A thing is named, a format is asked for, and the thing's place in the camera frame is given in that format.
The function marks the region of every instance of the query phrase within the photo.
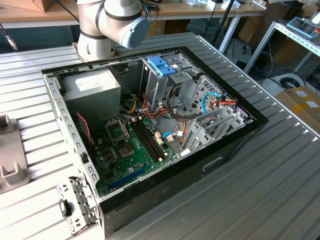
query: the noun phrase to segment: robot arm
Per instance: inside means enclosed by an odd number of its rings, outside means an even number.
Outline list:
[[[149,21],[140,0],[78,0],[78,53],[86,61],[114,55],[114,42],[131,49],[145,38]]]

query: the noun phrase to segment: blue plastic clip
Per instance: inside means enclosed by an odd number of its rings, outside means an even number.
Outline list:
[[[175,69],[172,69],[168,65],[168,63],[159,56],[149,57],[148,62],[159,73],[161,77],[169,76],[177,72]]]

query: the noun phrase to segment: blue cable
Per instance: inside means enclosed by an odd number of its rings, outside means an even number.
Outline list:
[[[204,95],[203,100],[202,100],[202,109],[203,109],[203,111],[204,111],[205,114],[207,113],[207,110],[206,110],[206,99],[207,99],[207,97],[208,97],[209,95],[215,95],[215,96],[217,96],[218,98],[221,97],[221,95],[218,94],[218,93],[216,93],[216,92],[208,92],[206,95]]]
[[[178,134],[176,134],[176,133],[174,133],[174,132],[166,132],[166,133],[164,133],[163,135],[162,135],[162,138],[164,139],[164,138],[166,138],[168,135],[170,135],[170,134],[172,134],[172,135],[176,135],[176,136],[179,136],[179,137],[185,137],[186,135],[182,135],[182,136],[180,136],[180,135],[178,135]]]
[[[173,134],[173,132],[166,132],[162,135],[162,138],[165,139],[166,136],[170,135],[170,134]]]
[[[147,8],[147,6],[145,5],[145,3],[144,2],[141,2],[142,3],[142,5],[144,6],[144,8],[145,8],[145,12],[146,12],[146,14],[147,14],[147,16],[148,16],[148,21],[149,21],[149,23],[150,23],[150,14],[149,14],[149,9]]]

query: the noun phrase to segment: ram slot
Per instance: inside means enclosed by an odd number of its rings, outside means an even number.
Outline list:
[[[153,160],[158,161],[159,158],[165,157],[162,149],[158,146],[153,137],[150,136],[146,126],[142,122],[135,122],[131,127]]]

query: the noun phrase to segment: metal rack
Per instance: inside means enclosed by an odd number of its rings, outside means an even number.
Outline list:
[[[238,155],[110,239],[316,239],[320,233],[319,135],[202,37],[148,37],[120,55],[187,46],[269,118]],[[0,113],[17,118],[30,183],[0,195],[0,235],[66,240],[56,185],[76,168],[56,123],[41,69],[79,63],[72,47],[0,55]],[[103,239],[96,224],[76,240]]]
[[[261,42],[259,43],[258,47],[254,51],[252,57],[250,58],[249,62],[244,68],[244,72],[248,73],[250,69],[255,64],[257,58],[259,57],[261,51],[264,49],[265,45],[268,43],[269,39],[271,38],[272,34],[275,32],[275,30],[278,30],[279,32],[283,33],[287,37],[291,38],[307,50],[309,50],[308,54],[302,59],[302,61],[296,66],[294,69],[294,72],[297,72],[299,68],[306,62],[306,60],[310,57],[312,53],[316,54],[318,57],[320,57],[320,36],[312,39],[307,40],[303,38],[302,36],[299,36],[298,34],[290,31],[286,28],[285,25],[278,23],[278,22],[272,22],[269,29],[265,33],[264,37],[262,38]]]

